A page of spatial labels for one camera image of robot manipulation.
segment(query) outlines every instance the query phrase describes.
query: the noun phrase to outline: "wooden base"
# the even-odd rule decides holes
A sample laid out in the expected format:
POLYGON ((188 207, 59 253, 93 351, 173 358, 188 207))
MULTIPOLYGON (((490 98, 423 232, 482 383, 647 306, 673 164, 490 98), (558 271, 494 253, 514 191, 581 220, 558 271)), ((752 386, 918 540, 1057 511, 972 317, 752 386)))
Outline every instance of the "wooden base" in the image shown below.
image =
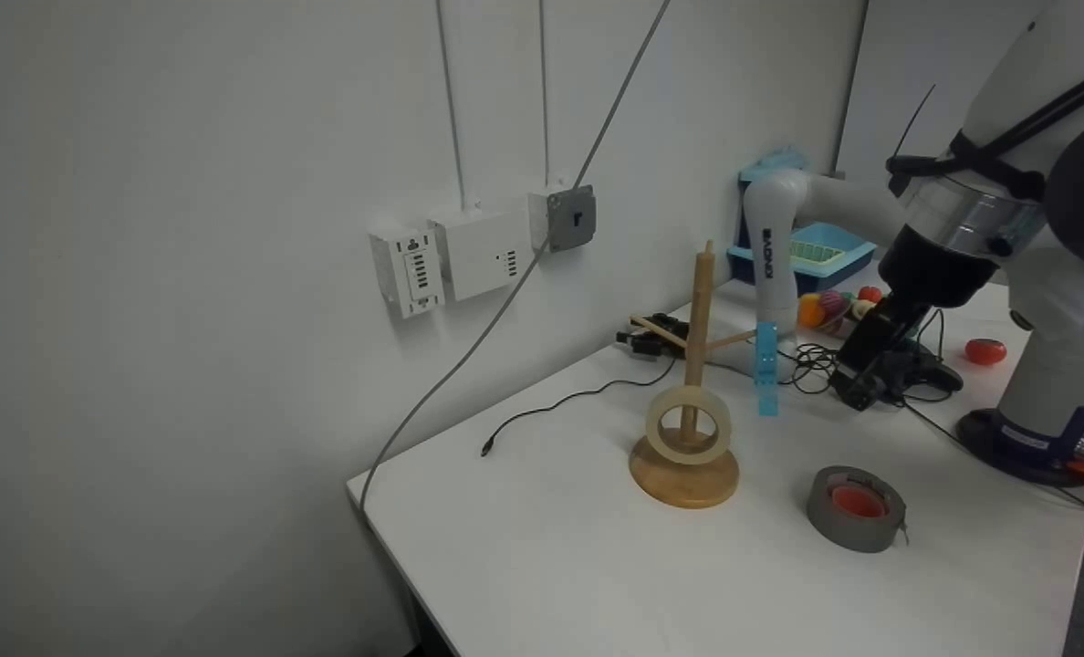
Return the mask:
POLYGON ((652 501, 673 508, 715 508, 738 485, 738 463, 731 452, 703 467, 677 467, 652 452, 647 438, 632 448, 628 471, 652 501))

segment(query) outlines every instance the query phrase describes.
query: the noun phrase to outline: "wooden dowel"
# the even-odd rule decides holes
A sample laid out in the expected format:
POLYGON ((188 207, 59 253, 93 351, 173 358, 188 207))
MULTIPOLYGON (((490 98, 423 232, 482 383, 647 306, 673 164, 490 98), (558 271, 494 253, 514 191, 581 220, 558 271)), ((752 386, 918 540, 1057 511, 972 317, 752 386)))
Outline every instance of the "wooden dowel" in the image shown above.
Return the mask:
MULTIPOLYGON (((715 253, 713 241, 692 254, 690 337, 686 337, 686 386, 699 386, 709 366, 715 253)), ((683 443, 698 443, 698 407, 683 407, 683 443)))
POLYGON ((652 320, 635 317, 632 326, 640 326, 640 327, 647 327, 647 333, 669 338, 673 347, 686 351, 686 338, 677 338, 675 333, 669 333, 669 327, 660 327, 660 326, 652 326, 652 320))
POLYGON ((724 351, 724 347, 731 347, 731 344, 748 344, 752 337, 755 337, 755 333, 731 333, 731 337, 709 344, 709 354, 713 354, 713 351, 724 351))

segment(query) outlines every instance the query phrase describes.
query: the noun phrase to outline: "grey tape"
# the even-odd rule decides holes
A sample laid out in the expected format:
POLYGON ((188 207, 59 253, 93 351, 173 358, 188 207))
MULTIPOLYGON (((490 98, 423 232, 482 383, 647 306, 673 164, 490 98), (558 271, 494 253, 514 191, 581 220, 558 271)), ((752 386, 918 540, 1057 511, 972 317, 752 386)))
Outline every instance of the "grey tape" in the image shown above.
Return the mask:
POLYGON ((894 485, 879 482, 876 474, 860 467, 823 467, 809 482, 808 491, 808 519, 817 534, 823 534, 832 545, 844 545, 849 550, 883 550, 894 545, 894 538, 906 530, 906 501, 894 485), (860 485, 879 501, 879 515, 849 515, 832 502, 836 485, 860 485))

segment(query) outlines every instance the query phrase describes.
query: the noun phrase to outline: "blue container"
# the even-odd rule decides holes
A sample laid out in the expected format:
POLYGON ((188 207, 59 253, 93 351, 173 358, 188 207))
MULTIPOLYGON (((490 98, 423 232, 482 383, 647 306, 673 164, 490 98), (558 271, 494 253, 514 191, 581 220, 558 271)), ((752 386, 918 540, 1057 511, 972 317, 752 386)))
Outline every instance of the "blue container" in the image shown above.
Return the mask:
MULTIPOLYGON (((845 281, 849 274, 864 271, 876 246, 832 227, 832 224, 809 224, 792 232, 792 271, 797 287, 804 292, 823 292, 845 281)), ((755 281, 752 249, 731 246, 727 249, 731 277, 755 281)))

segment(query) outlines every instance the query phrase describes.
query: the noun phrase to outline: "wall socket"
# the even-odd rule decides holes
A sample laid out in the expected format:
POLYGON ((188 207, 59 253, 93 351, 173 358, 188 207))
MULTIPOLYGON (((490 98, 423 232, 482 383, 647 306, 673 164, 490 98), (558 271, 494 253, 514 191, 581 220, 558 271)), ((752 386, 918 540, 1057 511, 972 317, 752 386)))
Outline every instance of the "wall socket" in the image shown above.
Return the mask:
POLYGON ((593 237, 598 229, 598 197, 590 187, 534 193, 534 237, 535 249, 568 253, 593 237))
POLYGON ((396 317, 415 317, 446 304, 435 229, 374 227, 368 249, 383 300, 396 317))

